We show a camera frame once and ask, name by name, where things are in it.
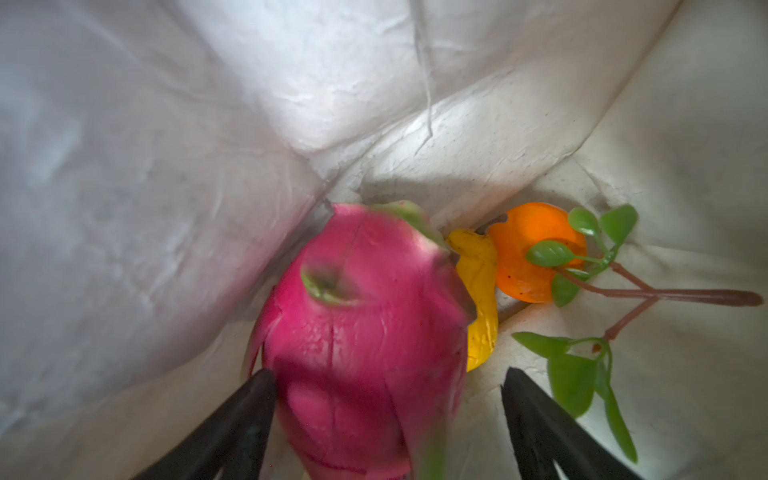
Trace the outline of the magenta dragon fruit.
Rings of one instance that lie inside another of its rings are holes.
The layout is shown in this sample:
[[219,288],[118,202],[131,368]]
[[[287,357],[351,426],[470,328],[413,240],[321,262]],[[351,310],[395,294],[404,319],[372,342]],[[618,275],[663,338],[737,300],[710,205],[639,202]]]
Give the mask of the magenta dragon fruit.
[[313,479],[441,479],[475,305],[417,204],[332,207],[268,296],[243,374]]

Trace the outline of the orange tangerine with leaves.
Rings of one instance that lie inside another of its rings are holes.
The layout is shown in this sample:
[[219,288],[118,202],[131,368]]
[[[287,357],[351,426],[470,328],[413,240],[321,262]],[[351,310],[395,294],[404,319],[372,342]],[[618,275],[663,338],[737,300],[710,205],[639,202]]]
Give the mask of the orange tangerine with leaves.
[[725,307],[757,307],[755,292],[723,289],[659,289],[629,272],[618,260],[639,220],[630,204],[600,216],[583,207],[565,211],[545,203],[527,203],[506,213],[488,233],[498,254],[501,291],[527,303],[570,304],[582,292],[605,298],[632,299],[637,306],[600,337],[552,337],[514,334],[529,351],[546,359],[547,377],[557,404],[574,419],[595,397],[602,399],[611,433],[624,456],[638,453],[612,387],[611,343],[634,320],[661,301]]

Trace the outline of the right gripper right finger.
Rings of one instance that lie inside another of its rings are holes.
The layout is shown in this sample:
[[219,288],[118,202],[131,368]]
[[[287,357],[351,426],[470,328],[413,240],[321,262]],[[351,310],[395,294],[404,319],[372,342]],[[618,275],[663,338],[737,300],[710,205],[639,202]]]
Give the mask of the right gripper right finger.
[[640,480],[595,441],[523,370],[507,369],[502,404],[523,480]]

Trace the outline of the yellow pear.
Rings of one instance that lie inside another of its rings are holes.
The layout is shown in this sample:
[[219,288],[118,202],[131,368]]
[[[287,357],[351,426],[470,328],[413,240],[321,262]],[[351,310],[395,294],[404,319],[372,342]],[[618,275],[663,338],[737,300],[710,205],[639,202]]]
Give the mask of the yellow pear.
[[491,357],[498,339],[498,254],[490,237],[468,229],[451,232],[446,243],[459,254],[456,269],[476,306],[476,320],[468,329],[467,371],[471,372]]

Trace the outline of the cream canvas grocery bag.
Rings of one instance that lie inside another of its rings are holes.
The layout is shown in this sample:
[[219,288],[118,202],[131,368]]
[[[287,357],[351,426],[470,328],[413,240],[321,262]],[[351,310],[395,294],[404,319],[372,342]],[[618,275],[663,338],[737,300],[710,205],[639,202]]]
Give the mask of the cream canvas grocery bag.
[[240,384],[332,202],[634,206],[767,290],[763,1],[5,1],[1,475],[128,479]]

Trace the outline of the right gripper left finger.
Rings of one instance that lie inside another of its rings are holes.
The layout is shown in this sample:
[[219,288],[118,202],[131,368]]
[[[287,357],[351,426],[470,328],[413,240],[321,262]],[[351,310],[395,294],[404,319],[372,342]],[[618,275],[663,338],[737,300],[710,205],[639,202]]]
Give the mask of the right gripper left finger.
[[274,373],[261,369],[138,479],[257,479],[277,399]]

